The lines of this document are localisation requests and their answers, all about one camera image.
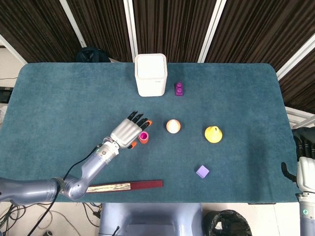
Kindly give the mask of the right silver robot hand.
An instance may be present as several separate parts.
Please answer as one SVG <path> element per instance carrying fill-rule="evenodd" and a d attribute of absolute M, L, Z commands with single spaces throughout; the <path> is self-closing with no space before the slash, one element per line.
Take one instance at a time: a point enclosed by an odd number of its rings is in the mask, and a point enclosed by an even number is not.
<path fill-rule="evenodd" d="M 315 194 L 315 143 L 304 136 L 293 136 L 296 144 L 297 174 L 291 174 L 287 165 L 281 163 L 282 174 L 296 183 L 301 192 Z"/>

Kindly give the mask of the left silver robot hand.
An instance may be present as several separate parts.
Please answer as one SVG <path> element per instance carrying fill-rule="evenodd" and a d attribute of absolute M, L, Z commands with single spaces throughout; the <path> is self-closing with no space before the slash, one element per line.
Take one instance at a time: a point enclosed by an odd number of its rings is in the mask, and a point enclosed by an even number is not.
<path fill-rule="evenodd" d="M 152 123 L 151 120 L 143 118 L 143 114 L 133 111 L 111 132 L 110 138 L 120 148 L 132 149 L 135 147 L 135 141 L 140 133 L 152 125 Z"/>

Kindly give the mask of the dark bag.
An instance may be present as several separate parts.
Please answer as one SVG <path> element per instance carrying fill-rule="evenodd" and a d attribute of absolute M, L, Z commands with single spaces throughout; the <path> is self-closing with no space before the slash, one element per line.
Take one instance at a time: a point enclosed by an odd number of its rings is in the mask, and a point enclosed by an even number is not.
<path fill-rule="evenodd" d="M 301 139 L 302 137 L 315 141 L 315 126 L 314 127 L 300 127 L 296 129 L 292 129 L 293 136 Z"/>

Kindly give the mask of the cream peach ball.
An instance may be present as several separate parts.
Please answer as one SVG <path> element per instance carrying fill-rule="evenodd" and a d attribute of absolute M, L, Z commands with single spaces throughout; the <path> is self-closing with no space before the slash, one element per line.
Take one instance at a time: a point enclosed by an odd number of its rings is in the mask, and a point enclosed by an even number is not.
<path fill-rule="evenodd" d="M 176 134 L 180 131 L 181 129 L 181 124 L 178 120 L 176 119 L 170 119 L 167 123 L 166 123 L 166 129 L 169 133 L 171 134 Z"/>

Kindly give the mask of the folded dark red fan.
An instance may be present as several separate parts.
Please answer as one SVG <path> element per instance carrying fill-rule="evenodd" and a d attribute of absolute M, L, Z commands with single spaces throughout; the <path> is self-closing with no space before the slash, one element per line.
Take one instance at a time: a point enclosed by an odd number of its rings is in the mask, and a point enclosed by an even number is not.
<path fill-rule="evenodd" d="M 134 191 L 134 190 L 162 188 L 162 187 L 163 187 L 162 180 L 129 181 L 129 182 L 121 182 L 121 183 L 107 183 L 107 184 L 91 185 L 88 187 L 86 193 Z"/>

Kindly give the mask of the white metal rack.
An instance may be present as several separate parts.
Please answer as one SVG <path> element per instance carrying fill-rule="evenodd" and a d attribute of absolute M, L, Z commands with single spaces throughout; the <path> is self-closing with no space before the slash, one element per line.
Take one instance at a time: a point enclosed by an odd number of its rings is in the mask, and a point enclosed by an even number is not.
<path fill-rule="evenodd" d="M 291 129 L 300 127 L 314 127 L 315 114 L 297 110 L 294 108 L 285 108 Z"/>

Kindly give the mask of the teal table cloth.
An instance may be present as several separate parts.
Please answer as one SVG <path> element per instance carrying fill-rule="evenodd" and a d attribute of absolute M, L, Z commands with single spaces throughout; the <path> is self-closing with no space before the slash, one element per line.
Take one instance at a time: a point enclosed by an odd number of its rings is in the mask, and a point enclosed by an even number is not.
<path fill-rule="evenodd" d="M 122 149 L 95 184 L 155 180 L 162 188 L 87 194 L 85 202 L 296 201 L 281 172 L 296 172 L 295 142 L 278 78 L 266 63 L 170 63 L 163 96 L 138 94 L 133 63 L 30 63 L 19 73 L 0 128 L 0 177 L 79 177 L 77 162 L 138 111 L 149 141 Z M 184 84 L 176 96 L 174 84 Z M 181 129 L 171 134 L 166 123 Z M 205 129 L 223 133 L 212 144 Z M 210 170 L 204 178 L 196 170 Z"/>

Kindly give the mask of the white plastic waste bin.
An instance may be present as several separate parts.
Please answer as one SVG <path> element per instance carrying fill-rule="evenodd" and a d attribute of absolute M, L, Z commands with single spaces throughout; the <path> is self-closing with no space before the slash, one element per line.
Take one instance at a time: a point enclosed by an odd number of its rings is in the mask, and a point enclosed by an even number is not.
<path fill-rule="evenodd" d="M 163 96 L 168 76 L 166 56 L 138 54 L 134 62 L 138 94 L 142 97 Z"/>

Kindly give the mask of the dark backpack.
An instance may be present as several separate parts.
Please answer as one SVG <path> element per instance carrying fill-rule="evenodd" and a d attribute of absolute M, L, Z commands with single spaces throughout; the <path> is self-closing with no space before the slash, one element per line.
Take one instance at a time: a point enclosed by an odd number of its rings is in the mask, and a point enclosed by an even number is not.
<path fill-rule="evenodd" d="M 94 47 L 84 47 L 80 49 L 76 54 L 75 62 L 101 63 L 111 61 L 102 49 Z"/>

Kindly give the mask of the dark brown slatted partition panel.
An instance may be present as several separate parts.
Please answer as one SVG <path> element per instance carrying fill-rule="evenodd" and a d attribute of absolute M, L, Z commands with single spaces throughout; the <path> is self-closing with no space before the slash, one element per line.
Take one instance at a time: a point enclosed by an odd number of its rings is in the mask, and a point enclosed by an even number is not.
<path fill-rule="evenodd" d="M 133 0 L 138 53 L 197 62 L 216 0 Z"/>
<path fill-rule="evenodd" d="M 88 47 L 108 57 L 132 62 L 124 0 L 67 0 Z"/>
<path fill-rule="evenodd" d="M 287 107 L 315 114 L 315 51 L 280 80 L 280 87 Z"/>
<path fill-rule="evenodd" d="M 205 61 L 279 70 L 315 34 L 315 0 L 227 0 Z"/>
<path fill-rule="evenodd" d="M 81 49 L 59 0 L 0 0 L 0 35 L 28 63 L 73 62 Z"/>

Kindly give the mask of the lilac foam cube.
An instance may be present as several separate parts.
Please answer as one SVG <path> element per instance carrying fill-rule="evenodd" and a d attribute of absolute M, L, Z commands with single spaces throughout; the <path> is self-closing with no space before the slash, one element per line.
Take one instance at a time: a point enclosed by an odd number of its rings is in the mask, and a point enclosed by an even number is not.
<path fill-rule="evenodd" d="M 204 179 L 208 174 L 209 174 L 210 170 L 208 168 L 206 168 L 204 165 L 201 165 L 197 170 L 196 170 L 196 174 Z"/>

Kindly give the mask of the yellow toy pear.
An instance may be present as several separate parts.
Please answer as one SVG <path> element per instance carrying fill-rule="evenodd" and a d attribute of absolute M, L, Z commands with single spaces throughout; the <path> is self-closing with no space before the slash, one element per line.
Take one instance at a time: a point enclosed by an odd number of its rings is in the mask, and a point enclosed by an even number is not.
<path fill-rule="evenodd" d="M 205 129 L 204 136 L 208 142 L 215 144 L 222 140 L 223 133 L 217 126 L 209 126 Z"/>

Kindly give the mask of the blue-grey robot torso base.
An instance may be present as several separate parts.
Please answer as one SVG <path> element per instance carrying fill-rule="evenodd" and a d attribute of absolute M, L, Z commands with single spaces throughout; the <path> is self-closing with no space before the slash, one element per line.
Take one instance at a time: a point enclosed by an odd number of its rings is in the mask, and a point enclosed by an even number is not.
<path fill-rule="evenodd" d="M 200 203 L 104 203 L 98 236 L 204 236 Z"/>

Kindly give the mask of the black bagged trash can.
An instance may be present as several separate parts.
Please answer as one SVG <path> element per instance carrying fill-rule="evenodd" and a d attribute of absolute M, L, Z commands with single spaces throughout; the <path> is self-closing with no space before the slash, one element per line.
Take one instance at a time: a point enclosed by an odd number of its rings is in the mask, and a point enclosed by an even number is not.
<path fill-rule="evenodd" d="M 205 236 L 252 236 L 247 220 L 231 209 L 208 212 L 202 226 Z"/>

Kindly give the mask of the white partition post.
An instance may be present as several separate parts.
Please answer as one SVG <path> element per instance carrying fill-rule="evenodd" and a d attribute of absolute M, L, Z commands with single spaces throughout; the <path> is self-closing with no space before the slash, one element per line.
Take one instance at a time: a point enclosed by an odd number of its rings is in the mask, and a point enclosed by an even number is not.
<path fill-rule="evenodd" d="M 124 1 L 124 9 L 125 9 L 125 15 L 126 15 L 126 24 L 127 24 L 127 30 L 128 30 L 131 56 L 132 56 L 132 61 L 134 62 L 135 57 L 138 55 L 138 45 L 137 45 L 133 0 L 123 0 L 123 1 Z"/>
<path fill-rule="evenodd" d="M 201 47 L 201 51 L 198 57 L 198 63 L 204 63 L 209 52 L 210 46 L 212 44 L 215 32 L 217 30 L 218 24 L 220 22 L 223 10 L 225 8 L 227 0 L 216 0 L 214 10 L 211 15 L 211 19 L 206 31 L 206 35 Z"/>
<path fill-rule="evenodd" d="M 276 72 L 278 81 L 288 74 L 302 59 L 315 49 L 315 33 L 295 52 L 295 54 Z"/>
<path fill-rule="evenodd" d="M 22 64 L 27 64 L 27 61 L 13 48 L 13 46 L 1 34 L 0 44 L 3 45 Z"/>
<path fill-rule="evenodd" d="M 72 26 L 72 28 L 74 30 L 74 33 L 75 33 L 75 35 L 76 35 L 76 37 L 77 37 L 81 47 L 82 48 L 86 47 L 87 44 L 86 44 L 86 42 L 85 42 L 85 40 L 84 40 L 84 38 L 82 36 L 82 33 L 81 33 L 81 31 L 80 31 L 80 29 L 79 29 L 79 27 L 77 25 L 77 22 L 76 22 L 76 20 L 74 18 L 74 15 L 73 15 L 70 7 L 69 7 L 69 4 L 68 4 L 67 0 L 59 0 L 59 2 L 60 2 L 60 4 L 61 4 L 61 6 L 62 6 L 62 8 L 63 8 L 63 10 L 64 10 L 68 20 L 69 20 L 69 22 L 70 22 L 70 24 L 71 24 L 71 26 Z"/>

